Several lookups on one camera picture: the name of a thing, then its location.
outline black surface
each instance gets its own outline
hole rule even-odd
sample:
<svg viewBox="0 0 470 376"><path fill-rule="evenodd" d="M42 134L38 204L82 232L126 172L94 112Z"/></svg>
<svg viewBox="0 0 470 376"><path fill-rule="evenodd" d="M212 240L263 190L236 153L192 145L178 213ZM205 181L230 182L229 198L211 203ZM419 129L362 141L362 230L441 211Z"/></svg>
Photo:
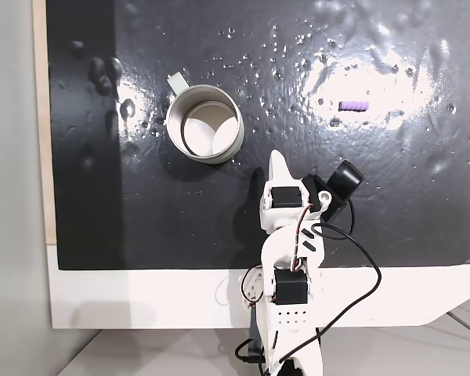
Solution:
<svg viewBox="0 0 470 376"><path fill-rule="evenodd" d="M47 0L47 20L61 269L259 263L272 149L295 177L327 180L345 159L366 176L354 235L380 266L470 262L470 0ZM172 145L176 71L240 104L232 161ZM362 95L368 112L338 112ZM326 240L323 266L363 264Z"/></svg>

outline black cable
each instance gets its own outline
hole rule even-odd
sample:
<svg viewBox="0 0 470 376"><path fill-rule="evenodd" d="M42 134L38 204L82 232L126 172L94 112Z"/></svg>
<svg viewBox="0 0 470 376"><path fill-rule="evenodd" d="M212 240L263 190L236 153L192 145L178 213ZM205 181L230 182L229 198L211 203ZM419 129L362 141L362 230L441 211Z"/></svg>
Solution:
<svg viewBox="0 0 470 376"><path fill-rule="evenodd" d="M247 295L245 294L245 291L244 291L244 282L245 282L245 279L247 278L249 272L253 269L256 269L256 268L261 268L262 266L261 265L256 265L256 266L252 266L251 268L248 269L247 272L245 272L244 274L244 278L242 278L242 283L240 284L240 291L242 292L242 296L244 297L245 300L247 300L248 302L250 303L257 303L261 300L261 298L263 297L263 292L264 291L261 291L261 294L258 298L258 300L251 300L250 298L247 297Z"/></svg>
<svg viewBox="0 0 470 376"><path fill-rule="evenodd" d="M297 346L296 348L294 348L293 350L291 350L290 352L288 352L286 355L284 355L282 358L280 358L279 360L279 363L283 363L285 362L287 359L289 359L293 354L295 354L297 351L301 350L303 347L309 345L310 343L312 343L313 341L319 339L322 335L324 335L329 329L331 329L331 327L336 324L338 322L339 319L341 319L343 317L343 315L345 315L345 313L347 313L353 306L356 306L358 303L362 302L365 298L368 298L369 296L371 296L379 287L380 283L381 283L381 270L379 269L378 265L376 265L376 262L374 262L374 260L372 259L371 255L369 255L369 253L366 251L366 249L362 246L362 244L360 244L357 240L355 240L353 237L351 237L350 235L348 235L345 231L343 231L342 229L334 226L334 225L330 225L328 223L315 223L312 225L312 232L315 233L316 235L322 237L322 233L315 230L317 227L325 227L326 229L329 229L329 230L333 230L335 231L336 233L339 233L340 235L342 235L343 237L346 237L348 240L350 240L352 243L354 243L363 253L364 256L366 256L366 258L369 260L369 262L371 263L371 265L373 266L374 270L376 270L376 274L378 275L378 280L376 281L376 284L373 286L373 288L371 288L366 294L362 295L360 298L358 298L357 300L355 300L354 302L351 302L349 305L346 306L345 309L343 309L328 325L326 325L326 327L324 329L322 329L322 331L320 331L317 335L311 337L311 339L309 339L308 341L305 341L303 342L301 345Z"/></svg>
<svg viewBox="0 0 470 376"><path fill-rule="evenodd" d="M352 236L353 229L355 228L355 209L353 208L353 202L351 199L347 200L348 206L350 207L350 215L352 216L352 221L350 222L350 231L348 232L348 235ZM329 240L347 240L348 237L331 237L329 235L326 235L325 233L322 233L321 235L324 239L329 239Z"/></svg>
<svg viewBox="0 0 470 376"><path fill-rule="evenodd" d="M242 348L246 345L248 345L250 342L252 341L251 338L249 339L246 339L245 341L243 341L242 343L240 343L237 348L235 349L235 357L238 359L238 360L242 360L244 363L247 363L249 361L249 357L248 356L242 356L241 354L239 354L239 352L242 350Z"/></svg>
<svg viewBox="0 0 470 376"><path fill-rule="evenodd" d="M265 372L263 371L263 353L264 352L265 352L265 348L261 344L261 352L259 353L259 362L258 362L260 376L265 376Z"/></svg>

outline red wire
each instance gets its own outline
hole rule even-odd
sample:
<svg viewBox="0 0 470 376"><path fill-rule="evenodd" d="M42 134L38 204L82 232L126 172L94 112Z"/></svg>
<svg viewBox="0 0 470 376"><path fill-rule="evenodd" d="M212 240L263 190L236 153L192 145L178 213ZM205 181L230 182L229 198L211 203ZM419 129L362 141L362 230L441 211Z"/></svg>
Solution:
<svg viewBox="0 0 470 376"><path fill-rule="evenodd" d="M301 222L303 222L303 219L305 218L306 212L313 206L313 204L308 204L306 207L303 209L303 212L301 213L301 216L299 217L298 220L298 225L296 226L296 238L295 238L295 254L294 257L292 258L293 265L291 267L291 271L295 271L294 268L296 267L296 262L297 262L297 257L298 257L298 239L299 239L299 230L301 229Z"/></svg>

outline mug handle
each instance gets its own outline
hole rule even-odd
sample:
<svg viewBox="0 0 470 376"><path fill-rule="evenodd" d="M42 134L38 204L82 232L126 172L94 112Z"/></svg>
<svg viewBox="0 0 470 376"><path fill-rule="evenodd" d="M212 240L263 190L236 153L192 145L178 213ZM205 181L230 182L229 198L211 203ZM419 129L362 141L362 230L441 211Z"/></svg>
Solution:
<svg viewBox="0 0 470 376"><path fill-rule="evenodd" d="M189 88L185 78L179 72L174 73L167 79L167 82L177 96Z"/></svg>

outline white mug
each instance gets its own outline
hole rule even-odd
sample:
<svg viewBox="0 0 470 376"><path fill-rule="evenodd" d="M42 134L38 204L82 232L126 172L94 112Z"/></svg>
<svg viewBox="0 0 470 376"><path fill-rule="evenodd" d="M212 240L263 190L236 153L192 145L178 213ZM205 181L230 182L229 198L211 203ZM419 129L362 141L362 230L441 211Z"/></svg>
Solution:
<svg viewBox="0 0 470 376"><path fill-rule="evenodd" d="M215 86L188 86L179 72L168 83L176 94L165 118L174 145L210 165L233 157L244 141L244 122L233 99Z"/></svg>

